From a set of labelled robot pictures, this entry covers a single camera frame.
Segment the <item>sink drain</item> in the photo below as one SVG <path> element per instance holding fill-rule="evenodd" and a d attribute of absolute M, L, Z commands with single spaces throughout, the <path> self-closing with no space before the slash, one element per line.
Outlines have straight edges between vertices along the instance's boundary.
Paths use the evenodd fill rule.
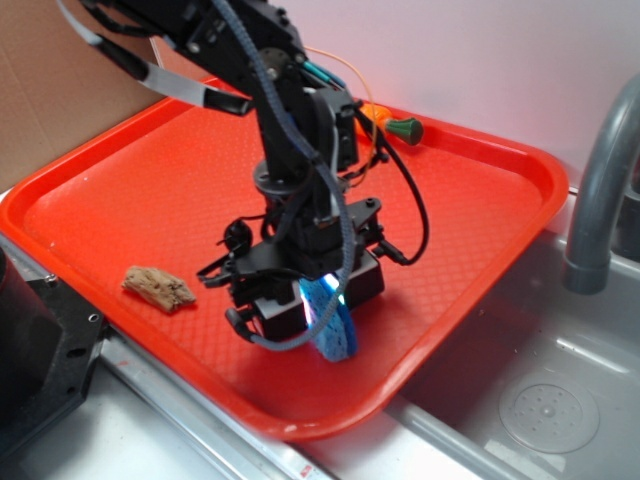
<path fill-rule="evenodd" d="M 523 445 L 544 453 L 566 453 L 591 441 L 600 415 L 583 387 L 559 374 L 540 372 L 507 386 L 500 398 L 500 419 Z"/>

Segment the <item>red plastic tray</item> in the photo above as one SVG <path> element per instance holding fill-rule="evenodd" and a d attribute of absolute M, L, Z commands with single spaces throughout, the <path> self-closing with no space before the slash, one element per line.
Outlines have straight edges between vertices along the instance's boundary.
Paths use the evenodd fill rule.
<path fill-rule="evenodd" d="M 251 180 L 262 156 L 253 116 L 162 101 L 23 181 L 0 206 L 0 229 L 240 421 L 286 440 L 326 437 L 385 405 L 567 194 L 551 156 L 421 120 L 423 144 L 396 145 L 424 194 L 429 248 L 413 267 L 382 261 L 386 291 L 354 312 L 360 350 L 337 364 L 312 345 L 271 353 L 244 342 L 224 318 L 226 290 L 195 277 L 223 253 L 216 242 L 230 221 L 263 210 Z M 410 255 L 420 222 L 393 164 L 348 201 L 371 195 L 387 238 Z M 196 306 L 166 315 L 123 291 L 131 265 L 184 278 Z"/>

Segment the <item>sink basin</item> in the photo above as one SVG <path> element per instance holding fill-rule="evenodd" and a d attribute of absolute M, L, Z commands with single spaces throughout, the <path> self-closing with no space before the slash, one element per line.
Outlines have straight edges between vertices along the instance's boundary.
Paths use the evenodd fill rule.
<path fill-rule="evenodd" d="M 614 258 L 604 292 L 576 295 L 560 284 L 563 247 L 543 233 L 401 396 L 491 478 L 636 479 L 640 270 Z"/>

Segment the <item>driftwood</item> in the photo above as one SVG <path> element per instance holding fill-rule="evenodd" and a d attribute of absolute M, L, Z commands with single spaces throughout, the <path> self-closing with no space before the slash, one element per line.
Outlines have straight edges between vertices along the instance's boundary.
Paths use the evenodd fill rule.
<path fill-rule="evenodd" d="M 157 268 L 129 268 L 122 286 L 167 313 L 196 301 L 183 280 Z"/>

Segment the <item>gray faucet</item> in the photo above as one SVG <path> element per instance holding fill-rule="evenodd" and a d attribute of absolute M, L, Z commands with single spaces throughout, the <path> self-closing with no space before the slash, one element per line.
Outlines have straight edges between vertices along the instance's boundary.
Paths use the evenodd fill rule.
<path fill-rule="evenodd" d="M 590 295 L 607 284 L 611 250 L 640 261 L 640 75 L 609 110 L 580 184 L 563 284 Z"/>

